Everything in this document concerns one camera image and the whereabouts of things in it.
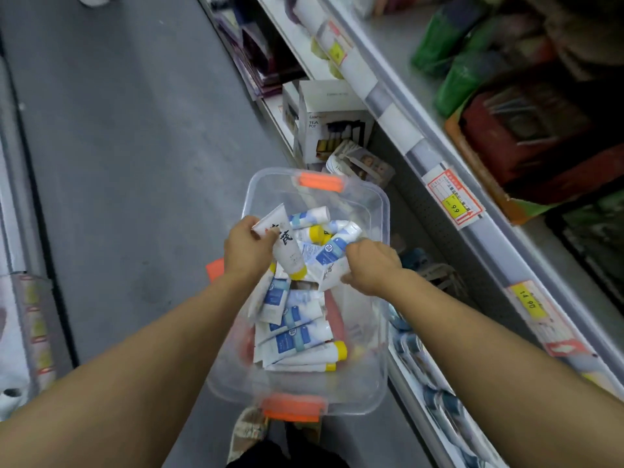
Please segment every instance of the perforated back panel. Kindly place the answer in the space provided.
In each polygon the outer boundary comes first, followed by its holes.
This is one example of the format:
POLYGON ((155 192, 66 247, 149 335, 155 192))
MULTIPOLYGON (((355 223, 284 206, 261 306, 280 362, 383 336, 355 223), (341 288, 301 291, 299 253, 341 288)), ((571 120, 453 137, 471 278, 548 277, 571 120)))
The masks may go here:
MULTIPOLYGON (((457 270, 468 287, 470 297, 483 314, 522 338, 540 346, 503 291, 480 264, 468 245, 464 243, 455 226, 427 192, 400 152, 379 128, 376 128, 371 136, 368 149, 394 167, 396 176, 391 185, 396 188, 410 211, 416 215, 416 219, 436 248, 431 251, 425 243, 420 246, 431 254, 441 255, 445 262, 457 270)), ((396 229, 399 224, 395 219, 396 201, 393 200, 392 194, 389 195, 391 197, 391 227, 394 228, 391 231, 398 231, 405 238, 404 227, 396 229)))

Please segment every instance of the forearm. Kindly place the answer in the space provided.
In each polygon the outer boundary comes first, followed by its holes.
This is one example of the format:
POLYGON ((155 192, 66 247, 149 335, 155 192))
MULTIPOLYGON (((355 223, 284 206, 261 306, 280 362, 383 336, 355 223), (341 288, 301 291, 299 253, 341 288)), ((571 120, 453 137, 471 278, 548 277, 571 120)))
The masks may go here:
POLYGON ((226 274, 70 373, 0 424, 3 460, 160 466, 253 286, 253 279, 226 274))
POLYGON ((411 271, 386 288, 511 466, 624 464, 620 401, 411 271))

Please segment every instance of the gray floor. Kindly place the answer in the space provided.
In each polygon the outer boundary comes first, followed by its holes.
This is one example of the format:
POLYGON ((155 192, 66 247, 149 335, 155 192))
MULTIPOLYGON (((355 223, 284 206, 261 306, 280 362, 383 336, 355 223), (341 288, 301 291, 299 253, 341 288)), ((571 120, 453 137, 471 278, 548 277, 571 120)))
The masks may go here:
MULTIPOLYGON (((0 0, 0 22, 89 361, 206 285, 248 180, 287 162, 196 0, 0 0)), ((223 465, 240 409, 204 389, 166 466, 223 465)), ((353 467, 429 466, 390 394, 329 418, 323 444, 353 467)))

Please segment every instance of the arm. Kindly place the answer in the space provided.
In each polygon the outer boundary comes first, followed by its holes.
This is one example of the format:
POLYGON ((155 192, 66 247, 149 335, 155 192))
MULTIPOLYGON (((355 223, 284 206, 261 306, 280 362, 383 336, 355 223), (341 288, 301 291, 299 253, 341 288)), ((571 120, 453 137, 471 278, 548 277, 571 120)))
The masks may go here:
POLYGON ((225 274, 77 368, 0 424, 3 466, 156 467, 165 461, 225 336, 272 260, 245 217, 225 242, 225 274))
POLYGON ((347 283, 389 301, 511 467, 624 466, 624 404, 483 314, 402 269, 369 240, 350 244, 347 283))

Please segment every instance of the hand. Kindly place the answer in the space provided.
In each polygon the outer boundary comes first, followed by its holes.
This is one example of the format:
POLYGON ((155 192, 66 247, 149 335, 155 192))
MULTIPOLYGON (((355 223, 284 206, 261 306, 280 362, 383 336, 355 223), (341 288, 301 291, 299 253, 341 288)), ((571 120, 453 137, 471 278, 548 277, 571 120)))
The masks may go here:
POLYGON ((258 282, 271 265, 273 244, 280 233, 279 228, 272 228, 260 238, 252 230, 257 222, 257 217, 246 216, 230 230, 223 245, 225 272, 245 276, 254 282, 258 282))
POLYGON ((346 248, 351 272, 342 281, 367 296, 382 297, 388 278, 402 269, 396 251, 379 241, 362 240, 346 248))

